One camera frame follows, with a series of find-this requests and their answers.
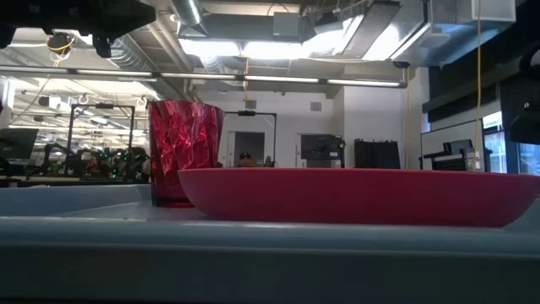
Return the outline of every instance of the metal frame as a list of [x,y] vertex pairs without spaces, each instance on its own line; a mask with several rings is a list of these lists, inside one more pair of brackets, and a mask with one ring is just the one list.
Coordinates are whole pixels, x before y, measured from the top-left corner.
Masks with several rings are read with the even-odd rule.
[[266,112],[251,112],[253,115],[243,114],[245,111],[225,111],[225,114],[236,114],[239,117],[257,116],[257,115],[271,115],[273,116],[273,161],[276,161],[276,131],[278,130],[278,113],[266,113]]
[[[135,123],[135,106],[116,106],[116,105],[109,105],[109,104],[95,104],[95,105],[79,105],[79,104],[75,104],[75,105],[71,105],[71,113],[70,113],[70,116],[69,116],[69,130],[67,131],[67,144],[66,144],[66,146],[67,146],[66,148],[67,148],[68,151],[71,151],[71,139],[72,139],[72,136],[73,136],[73,122],[80,115],[80,114],[78,114],[77,116],[75,116],[75,109],[77,109],[78,107],[82,107],[85,110],[87,110],[89,107],[94,107],[96,109],[114,109],[115,107],[116,108],[121,108],[121,109],[122,108],[131,109],[132,110],[132,115],[131,115],[130,126],[129,126],[129,141],[127,143],[127,153],[131,152],[132,141],[133,141],[133,125]],[[132,159],[129,158],[127,160],[127,163],[126,163],[126,179],[127,179],[127,173],[129,172],[129,166],[131,165],[131,163],[132,163]]]

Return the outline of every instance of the hanging cable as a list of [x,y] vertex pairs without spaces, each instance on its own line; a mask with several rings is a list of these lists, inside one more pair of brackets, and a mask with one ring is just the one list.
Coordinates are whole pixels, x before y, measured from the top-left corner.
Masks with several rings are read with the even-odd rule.
[[405,169],[408,169],[408,156],[411,148],[410,140],[410,117],[411,117],[411,67],[407,67],[407,119],[405,121],[405,144],[407,145],[405,152]]
[[[67,50],[67,48],[63,48],[62,49],[62,55],[61,57],[63,56],[64,52]],[[58,65],[60,64],[60,61],[57,61],[54,63],[53,67],[54,68],[58,68]],[[32,100],[32,102],[30,102],[30,104],[22,111],[22,113],[20,113],[17,117],[15,117],[11,122],[11,123],[14,123],[14,122],[17,122],[17,120],[19,120],[19,118],[21,118],[34,104],[35,102],[38,100],[38,98],[40,98],[40,95],[41,95],[41,92],[43,92],[43,89],[45,88],[45,86],[49,83],[49,80],[51,80],[51,75],[48,74],[47,75],[47,78],[45,80],[45,83],[43,83],[43,85],[41,86],[40,90],[37,92],[37,94],[35,95],[34,99]]]
[[478,123],[480,122],[480,107],[482,105],[482,20],[481,20],[481,13],[482,13],[482,0],[478,0],[478,20],[477,20],[477,41],[478,41],[478,51],[477,51],[477,89],[478,89],[478,100],[476,105],[476,130],[474,133],[474,156],[473,156],[473,163],[472,163],[472,171],[476,171],[476,154],[478,152],[478,131],[479,126]]
[[[250,71],[250,58],[246,57],[246,75]],[[248,101],[249,98],[247,98],[247,81],[244,80],[244,101]]]

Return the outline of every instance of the red tumbler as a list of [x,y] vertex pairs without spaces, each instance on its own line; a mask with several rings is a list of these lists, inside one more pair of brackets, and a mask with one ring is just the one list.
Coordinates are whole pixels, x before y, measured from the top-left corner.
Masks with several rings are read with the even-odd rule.
[[149,105],[152,202],[154,206],[190,208],[178,171],[213,168],[224,112],[186,100],[162,100]]

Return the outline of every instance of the doorway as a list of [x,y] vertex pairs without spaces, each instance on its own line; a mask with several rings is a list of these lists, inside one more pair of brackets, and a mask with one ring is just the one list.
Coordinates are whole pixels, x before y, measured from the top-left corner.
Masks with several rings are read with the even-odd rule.
[[263,132],[235,132],[234,166],[240,164],[240,154],[249,153],[253,166],[264,164],[264,133]]

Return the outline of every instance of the cable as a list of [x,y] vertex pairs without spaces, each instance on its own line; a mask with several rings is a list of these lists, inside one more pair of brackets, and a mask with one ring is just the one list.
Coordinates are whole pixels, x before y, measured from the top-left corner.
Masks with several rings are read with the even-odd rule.
[[411,141],[410,141],[410,132],[409,132],[409,124],[410,124],[410,117],[411,117],[411,67],[407,67],[407,120],[405,121],[405,144],[407,145],[406,150],[406,158],[405,158],[405,169],[408,169],[408,156],[409,151],[411,148]]
[[[67,48],[63,48],[62,49],[62,55],[64,55],[64,52],[66,51]],[[54,68],[58,68],[58,65],[60,64],[60,61],[57,61],[54,63],[53,67]],[[35,95],[34,99],[32,100],[32,102],[30,102],[30,104],[17,116],[15,117],[11,122],[10,124],[16,122],[17,120],[19,120],[19,118],[21,118],[34,104],[35,102],[38,100],[38,98],[40,97],[41,95],[41,92],[43,92],[43,89],[45,88],[45,86],[49,83],[49,80],[51,80],[51,75],[47,75],[47,79],[45,81],[45,83],[41,86],[40,90],[37,92],[37,94]]]
[[270,15],[270,10],[271,10],[271,9],[273,8],[273,6],[276,5],[276,4],[281,5],[282,8],[285,8],[285,10],[287,11],[287,13],[290,13],[289,9],[288,9],[286,6],[284,6],[282,3],[272,3],[272,5],[270,5],[270,8],[268,8],[267,16]]
[[51,39],[51,37],[48,37],[47,40],[46,40],[46,44],[47,44],[47,47],[49,48],[49,50],[51,51],[65,51],[67,48],[69,48],[74,42],[75,42],[75,36],[71,39],[71,41],[69,41],[69,43],[67,43],[65,46],[60,46],[60,47],[50,47],[49,46],[49,40]]
[[478,0],[478,51],[477,51],[477,86],[478,86],[478,100],[476,105],[476,130],[474,132],[474,156],[472,163],[472,171],[476,171],[476,153],[478,152],[478,123],[480,121],[480,107],[482,105],[482,0]]

